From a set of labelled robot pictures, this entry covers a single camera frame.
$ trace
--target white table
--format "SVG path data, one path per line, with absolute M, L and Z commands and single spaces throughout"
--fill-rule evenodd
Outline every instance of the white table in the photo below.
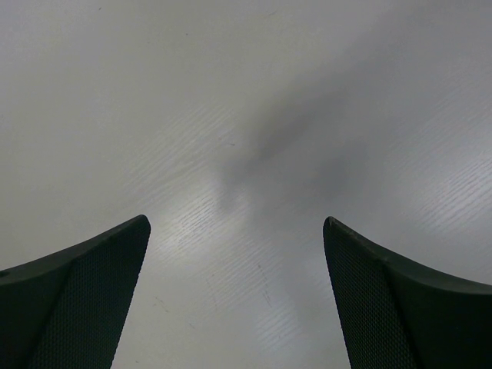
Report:
M 348 368 L 333 215 L 492 283 L 492 8 L 0 5 L 0 269 L 144 213 L 116 368 Z

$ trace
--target scratch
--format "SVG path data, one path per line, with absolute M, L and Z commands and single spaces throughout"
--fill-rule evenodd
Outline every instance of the scratch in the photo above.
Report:
M 270 299 L 270 295 L 268 294 L 268 279 L 267 279 L 267 276 L 264 274 L 264 271 L 263 271 L 263 268 L 261 267 L 260 264 L 258 264 L 258 269 L 260 269 L 261 271 L 261 275 L 263 276 L 263 282 L 264 282 L 264 293 L 263 293 L 263 296 L 264 296 L 264 299 L 266 300 L 266 302 L 268 303 L 268 306 L 271 308 L 271 299 Z
M 218 310 L 218 307 L 217 307 L 217 300 L 215 299 L 214 290 L 212 289 L 212 286 L 210 285 L 210 282 L 208 281 L 208 278 L 205 278 L 205 280 L 207 281 L 208 288 L 210 288 L 210 292 L 211 292 L 211 295 L 212 295 L 212 300 L 214 300 L 215 310 L 217 311 Z

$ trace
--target white surface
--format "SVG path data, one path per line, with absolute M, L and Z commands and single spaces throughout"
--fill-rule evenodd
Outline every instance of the white surface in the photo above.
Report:
M 3 2 L 0 269 L 144 213 L 114 367 L 348 368 L 328 215 L 492 283 L 485 4 Z

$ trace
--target dark green mesh panel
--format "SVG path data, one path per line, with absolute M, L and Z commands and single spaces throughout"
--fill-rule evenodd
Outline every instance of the dark green mesh panel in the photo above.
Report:
M 328 220 L 325 252 L 353 369 L 417 369 L 381 265 L 348 228 Z

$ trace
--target textured plastic surface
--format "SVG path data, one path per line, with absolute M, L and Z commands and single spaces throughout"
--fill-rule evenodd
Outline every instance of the textured plastic surface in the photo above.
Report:
M 492 287 L 420 265 L 328 218 L 324 247 L 353 369 L 492 367 Z
M 1 272 L 0 367 L 110 368 L 149 234 L 139 216 Z

